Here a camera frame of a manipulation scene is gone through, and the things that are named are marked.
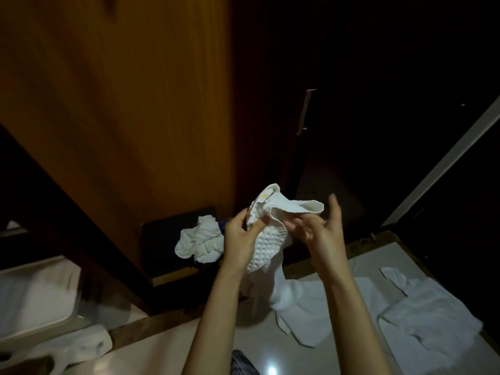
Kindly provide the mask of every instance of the left hand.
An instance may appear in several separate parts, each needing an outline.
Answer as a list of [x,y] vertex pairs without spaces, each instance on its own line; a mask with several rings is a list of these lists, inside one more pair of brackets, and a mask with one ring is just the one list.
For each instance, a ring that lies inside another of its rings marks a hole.
[[264,230],[269,222],[269,217],[255,221],[246,231],[243,229],[248,208],[243,209],[226,225],[224,234],[224,258],[221,269],[234,271],[241,277],[245,274],[247,266],[252,260],[255,239]]

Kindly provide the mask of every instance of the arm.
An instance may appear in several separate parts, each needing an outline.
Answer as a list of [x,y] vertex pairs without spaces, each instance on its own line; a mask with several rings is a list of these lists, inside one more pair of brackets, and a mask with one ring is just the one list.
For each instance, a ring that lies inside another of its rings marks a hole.
[[347,265],[341,209],[334,195],[330,196],[329,205],[328,221],[305,214],[285,225],[307,245],[323,282],[341,372],[390,374],[365,302]]
[[226,225],[224,259],[192,341],[183,375],[229,374],[240,283],[252,259],[255,239],[266,227],[258,220],[243,230],[247,210]]

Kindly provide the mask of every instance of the wooden panel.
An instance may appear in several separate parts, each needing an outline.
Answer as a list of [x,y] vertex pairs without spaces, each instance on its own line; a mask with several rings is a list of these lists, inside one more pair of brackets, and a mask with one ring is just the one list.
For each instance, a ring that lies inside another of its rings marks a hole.
[[136,266],[234,202],[227,0],[0,0],[0,121]]

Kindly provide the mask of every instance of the dark fabric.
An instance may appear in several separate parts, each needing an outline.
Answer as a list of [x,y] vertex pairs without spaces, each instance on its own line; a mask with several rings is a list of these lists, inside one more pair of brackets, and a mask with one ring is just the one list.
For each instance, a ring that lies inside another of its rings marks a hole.
[[259,372],[240,350],[233,350],[231,375],[259,375]]

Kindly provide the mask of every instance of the hand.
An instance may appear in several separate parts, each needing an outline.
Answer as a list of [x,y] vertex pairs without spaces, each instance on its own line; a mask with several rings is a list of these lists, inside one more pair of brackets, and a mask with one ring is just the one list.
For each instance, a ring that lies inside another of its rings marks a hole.
[[243,229],[248,208],[243,209],[226,225],[224,234],[224,258],[222,267],[243,276],[252,260],[255,239],[268,224],[268,217],[255,221],[246,231]]
[[335,195],[328,198],[328,221],[316,214],[303,214],[285,221],[286,228],[295,233],[308,247],[323,283],[338,283],[351,273],[347,265],[346,245],[343,240],[342,212]]

